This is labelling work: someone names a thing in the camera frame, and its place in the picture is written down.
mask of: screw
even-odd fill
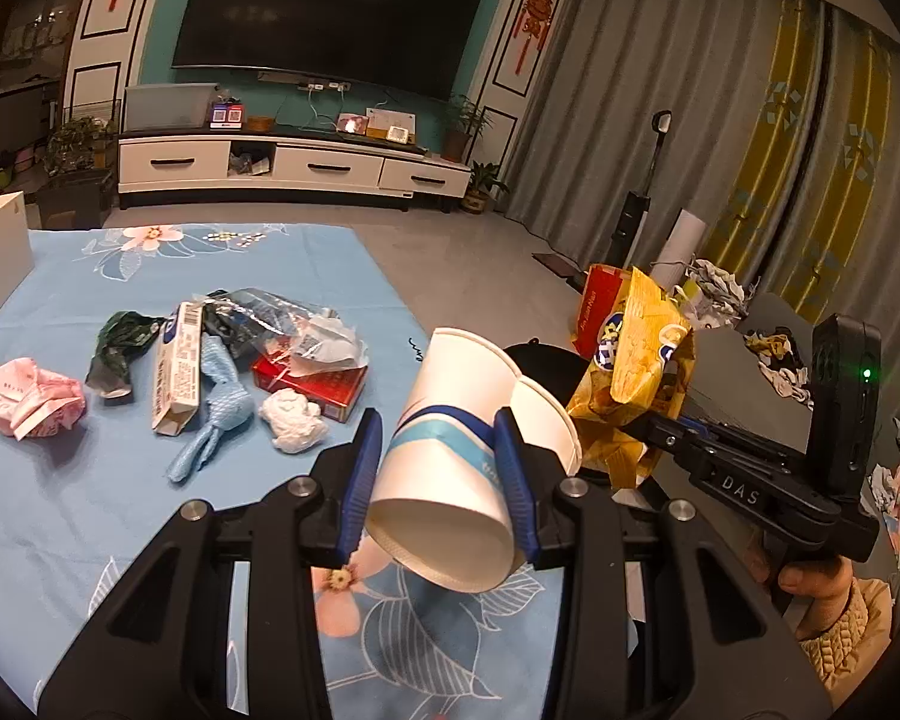
[[[180,507],[180,517],[183,517],[190,522],[197,522],[197,520],[206,517],[206,514],[207,504],[205,501],[187,501]]]
[[[309,476],[295,476],[288,481],[287,490],[297,498],[309,498],[317,491],[317,480]]]
[[[697,507],[682,498],[671,501],[667,506],[667,511],[670,513],[670,517],[679,519],[680,522],[689,522],[697,516]]]
[[[570,476],[560,482],[560,492],[568,498],[583,498],[589,485],[575,476]]]

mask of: human hand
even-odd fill
[[[756,533],[744,553],[744,564],[759,584],[770,579],[770,560],[761,546],[762,533]],[[830,560],[792,562],[780,571],[780,589],[791,595],[805,595],[813,603],[797,626],[797,640],[815,638],[829,631],[850,603],[853,563],[846,557]]]

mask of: yellow curtain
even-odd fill
[[[823,316],[860,235],[890,114],[890,54],[869,26],[848,23],[852,40],[834,56],[837,73],[852,74],[842,146],[826,190],[809,194],[811,205],[794,220],[803,226],[794,239],[799,249],[782,260],[768,285],[813,323]]]
[[[766,102],[733,194],[701,254],[732,274],[744,271],[759,255],[775,210],[785,201],[799,132],[810,116],[807,95],[818,72],[822,28],[818,1],[782,1]]]

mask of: pink crumpled paper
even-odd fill
[[[29,357],[0,366],[0,432],[43,439],[71,429],[86,410],[79,381],[36,367]]]

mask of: blue stripe on cup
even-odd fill
[[[463,424],[466,429],[473,433],[474,436],[490,447],[491,450],[493,449],[494,440],[492,425],[488,425],[484,420],[480,419],[477,415],[474,415],[474,413],[469,413],[468,410],[459,409],[456,406],[427,406],[426,408],[420,409],[418,412],[413,412],[408,418],[404,419],[403,423],[397,427],[397,431],[403,430],[403,428],[413,422],[413,420],[421,418],[422,416],[432,415],[432,413],[441,413],[444,416],[456,419],[459,423]]]
[[[391,452],[397,447],[411,442],[424,442],[425,440],[440,442],[448,450],[461,458],[468,466],[475,469],[478,474],[487,479],[487,482],[490,482],[497,490],[500,490],[500,479],[497,477],[496,461],[493,458],[492,451],[487,449],[487,443],[483,442],[482,439],[478,442],[473,436],[455,425],[453,421],[445,419],[445,417],[448,416],[445,412],[429,412],[427,415],[431,418],[419,419],[419,416],[423,416],[421,411],[408,419],[403,427],[397,431],[394,439],[391,441],[391,445],[386,451]],[[481,425],[487,427],[487,429],[490,429],[490,425],[482,422],[479,418],[476,418],[473,415],[469,416],[472,419],[477,420],[477,422],[480,422]],[[464,424],[467,429],[470,429],[470,425]]]

